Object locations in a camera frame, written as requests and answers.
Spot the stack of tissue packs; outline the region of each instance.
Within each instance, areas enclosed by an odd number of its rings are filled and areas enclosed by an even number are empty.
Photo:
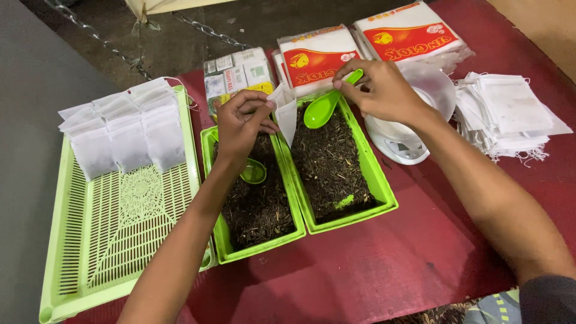
[[[455,63],[473,55],[462,38],[424,2],[358,20],[354,28],[371,56],[382,61],[419,61],[450,72]]]
[[[278,46],[287,81],[299,99],[330,91],[336,71],[352,58],[363,58],[344,25],[282,37]]]
[[[204,87],[209,114],[216,120],[216,108],[242,89],[270,95],[274,83],[270,64],[261,47],[232,53],[204,62]]]
[[[86,181],[153,163],[164,173],[185,162],[178,100],[163,77],[58,113]]]

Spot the rectangular green container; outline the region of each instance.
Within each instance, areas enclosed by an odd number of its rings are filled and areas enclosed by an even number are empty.
[[[206,176],[210,173],[214,163],[214,143],[216,142],[210,133],[212,130],[217,128],[218,126],[214,126],[200,132],[200,140],[202,141],[202,158],[204,161],[204,174]],[[274,148],[276,160],[278,161],[278,167],[280,168],[280,173],[282,175],[282,182],[284,183],[284,188],[286,189],[288,203],[290,204],[290,213],[292,214],[292,219],[294,220],[296,231],[255,246],[245,248],[240,251],[234,251],[234,248],[230,244],[230,229],[228,228],[224,217],[222,217],[222,214],[220,214],[218,216],[218,220],[216,221],[216,225],[214,226],[214,241],[216,245],[216,252],[218,254],[218,262],[220,264],[248,258],[255,254],[272,250],[275,247],[290,243],[306,235],[304,222],[302,221],[302,213],[300,212],[300,208],[298,206],[298,198],[293,179],[290,176],[290,172],[288,171],[286,165],[284,164],[284,159],[282,157],[276,135],[270,135],[270,139],[272,142],[272,147]]]
[[[128,295],[200,188],[185,89],[174,87],[186,163],[86,182],[64,136],[39,321],[56,323]],[[209,240],[200,271],[218,265]]]
[[[366,179],[368,189],[370,190],[370,193],[374,195],[376,200],[382,202],[383,204],[368,210],[364,210],[363,212],[354,213],[337,220],[329,221],[324,224],[316,223],[316,218],[314,216],[312,205],[310,204],[308,193],[306,192],[302,179],[300,178],[300,174],[294,165],[292,154],[290,153],[290,148],[288,147],[284,136],[278,134],[278,143],[281,147],[286,166],[288,167],[290,175],[296,184],[298,203],[302,211],[302,216],[304,217],[304,222],[306,222],[306,227],[308,228],[308,232],[310,232],[310,234],[322,233],[331,229],[337,229],[350,224],[358,223],[360,221],[367,220],[369,218],[398,208],[398,202],[394,197],[392,189],[390,189],[390,185],[388,184],[388,181],[382,172],[382,168],[378,164],[376,156],[372,152],[370,144],[368,144],[368,140],[364,136],[360,125],[358,125],[354,114],[350,110],[350,107],[344,98],[340,98],[336,109],[340,109],[344,119],[346,120],[346,123],[352,130],[352,137],[354,137],[354,141],[358,147],[360,171],[362,171],[362,175],[364,176],[364,179]]]

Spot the table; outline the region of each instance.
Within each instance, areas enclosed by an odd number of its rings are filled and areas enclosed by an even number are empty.
[[[454,0],[431,7],[477,54],[459,64],[453,79],[469,71],[528,77],[536,96],[576,128],[574,84],[491,5],[484,0]],[[200,112],[192,113],[198,139],[201,129],[212,126],[202,71],[179,79],[192,97],[200,99]],[[358,109],[353,111],[365,131]],[[368,324],[515,284],[432,159],[415,166],[398,165],[371,146],[396,195],[398,210],[200,273],[179,323]],[[199,141],[196,151],[201,162]],[[503,158],[499,165],[544,206],[574,255],[574,136],[553,136],[545,151],[550,157],[531,161],[530,168],[512,158]],[[67,323],[113,323],[125,301],[82,312]]]

